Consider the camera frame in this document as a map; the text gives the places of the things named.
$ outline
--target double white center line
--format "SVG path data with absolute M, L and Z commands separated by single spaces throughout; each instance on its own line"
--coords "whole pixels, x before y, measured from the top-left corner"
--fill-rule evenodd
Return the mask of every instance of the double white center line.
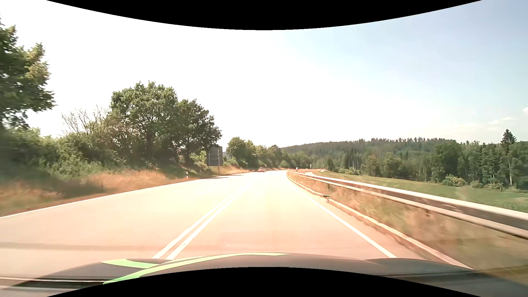
M 168 257 L 169 260 L 174 260 L 178 256 L 178 254 L 228 205 L 230 204 L 233 199 L 235 199 L 242 191 L 247 189 L 249 186 L 245 186 L 242 189 L 240 189 L 235 194 L 227 197 L 225 200 L 220 202 L 216 207 L 211 209 L 208 213 L 206 213 L 202 218 L 200 218 L 198 221 L 196 221 L 191 227 L 187 228 L 185 231 L 183 231 L 178 237 L 176 237 L 173 241 L 171 241 L 167 246 L 165 246 L 162 250 L 160 250 L 152 259 L 159 259 L 165 253 L 167 253 L 169 250 L 171 250 L 182 238 L 187 236 L 194 228 L 196 228 L 203 220 L 205 220 L 208 216 L 210 216 L 215 210 L 216 212 L 207 220 L 205 223 L 203 223 L 195 232 L 193 232 L 185 241 L 183 241 Z

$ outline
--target green stripe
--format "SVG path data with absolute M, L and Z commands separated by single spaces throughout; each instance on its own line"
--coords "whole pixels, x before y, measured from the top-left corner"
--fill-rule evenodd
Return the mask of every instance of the green stripe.
M 103 263 L 117 265 L 117 266 L 143 268 L 143 269 L 151 268 L 151 267 L 158 266 L 161 264 L 161 263 L 136 262 L 136 261 L 130 261 L 127 259 L 109 260 L 109 261 L 103 261 Z
M 125 281 L 125 280 L 136 279 L 136 278 L 138 278 L 138 277 L 141 277 L 141 276 L 146 275 L 146 274 L 149 274 L 149 273 L 154 273 L 154 272 L 162 271 L 162 270 L 165 270 L 165 269 L 170 269 L 170 268 L 180 267 L 180 266 L 184 266 L 184 265 L 188 265 L 188 264 L 194 264 L 194 263 L 199 263 L 199 262 L 205 262 L 205 261 L 208 261 L 208 260 L 215 260 L 215 259 L 221 259 L 221 258 L 227 258 L 227 257 L 234 257 L 234 256 L 242 256 L 242 255 L 280 256 L 280 255 L 288 255 L 288 254 L 276 254 L 276 253 L 241 253 L 241 254 L 227 254 L 227 255 L 219 255 L 219 256 L 212 256 L 212 257 L 206 257 L 206 258 L 192 259 L 192 260 L 188 260 L 188 261 L 182 261 L 182 262 L 177 262 L 177 263 L 173 263 L 173 264 L 167 264 L 167 265 L 161 265 L 161 266 L 158 266 L 158 267 L 147 268 L 147 269 L 144 269 L 144 270 L 141 270 L 141 271 L 135 272 L 135 273 L 131 273 L 131 274 L 129 274 L 129 275 L 125 275 L 125 276 L 122 276 L 122 277 L 118 277 L 117 279 L 113 279 L 113 280 L 111 280 L 111 281 L 106 281 L 106 282 L 104 282 L 104 284 L 109 284 L 109 283 L 113 283 L 113 282 L 119 282 L 119 281 Z

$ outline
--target sign post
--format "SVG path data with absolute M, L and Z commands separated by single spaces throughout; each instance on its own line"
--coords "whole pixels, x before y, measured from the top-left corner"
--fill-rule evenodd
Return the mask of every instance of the sign post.
M 212 146 L 208 151 L 207 166 L 218 166 L 218 174 L 221 173 L 220 166 L 224 164 L 223 151 L 221 146 Z

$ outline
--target grass verge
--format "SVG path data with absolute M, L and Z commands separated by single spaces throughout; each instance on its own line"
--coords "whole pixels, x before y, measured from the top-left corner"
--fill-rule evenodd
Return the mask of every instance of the grass verge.
M 366 175 L 349 175 L 327 171 L 316 171 L 314 174 L 528 212 L 528 193 L 501 192 L 499 190 L 478 189 L 470 186 L 458 188 L 428 182 L 375 178 Z

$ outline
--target forested hill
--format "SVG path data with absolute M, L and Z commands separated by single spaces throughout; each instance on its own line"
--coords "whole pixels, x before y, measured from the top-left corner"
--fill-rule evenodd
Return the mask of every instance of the forested hill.
M 340 141 L 340 142 L 318 142 L 309 143 L 302 145 L 293 145 L 283 147 L 282 149 L 289 154 L 294 154 L 300 151 L 305 152 L 307 155 L 316 157 L 332 156 L 337 157 L 344 152 L 351 151 L 353 149 L 359 152 L 369 151 L 370 154 L 382 156 L 386 152 L 398 153 L 399 151 L 425 151 L 433 152 L 435 147 L 446 139 L 443 138 L 408 138 L 408 139 L 397 139 L 389 140 L 385 138 L 372 138 L 370 141 L 364 139 L 356 141 Z
M 528 142 L 506 130 L 500 143 L 458 143 L 444 138 L 321 142 L 282 148 L 305 155 L 314 168 L 349 174 L 443 182 L 491 184 L 528 189 Z

